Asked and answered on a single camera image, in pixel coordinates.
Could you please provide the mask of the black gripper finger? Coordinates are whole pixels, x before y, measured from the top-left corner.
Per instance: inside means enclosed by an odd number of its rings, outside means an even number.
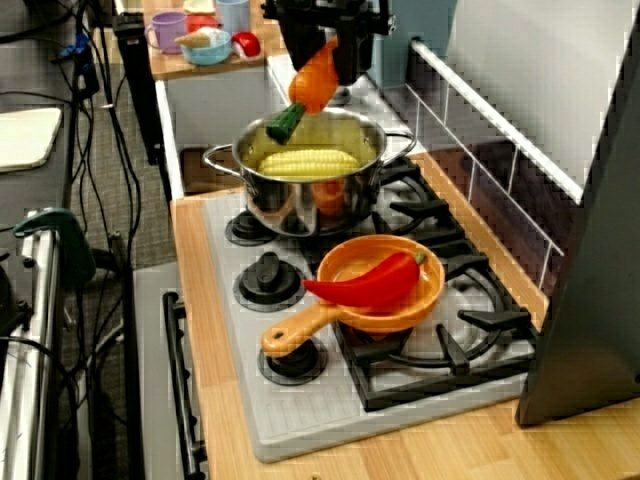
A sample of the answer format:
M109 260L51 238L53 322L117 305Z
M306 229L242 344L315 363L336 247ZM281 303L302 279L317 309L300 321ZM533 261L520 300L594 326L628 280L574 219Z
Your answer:
M334 69L340 86L351 86L372 65L373 34L361 24L338 23Z
M304 67L326 43L325 32L315 25L285 18L279 22L279 26L295 71Z

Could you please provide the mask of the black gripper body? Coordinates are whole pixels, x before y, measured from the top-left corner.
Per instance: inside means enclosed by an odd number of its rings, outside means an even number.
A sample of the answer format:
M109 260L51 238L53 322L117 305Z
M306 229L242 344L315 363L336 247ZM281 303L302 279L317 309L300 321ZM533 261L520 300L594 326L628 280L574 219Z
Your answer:
M304 25L337 30L340 22L352 22L366 33L389 35L396 18L389 2L379 1L262 1L263 17L283 25Z

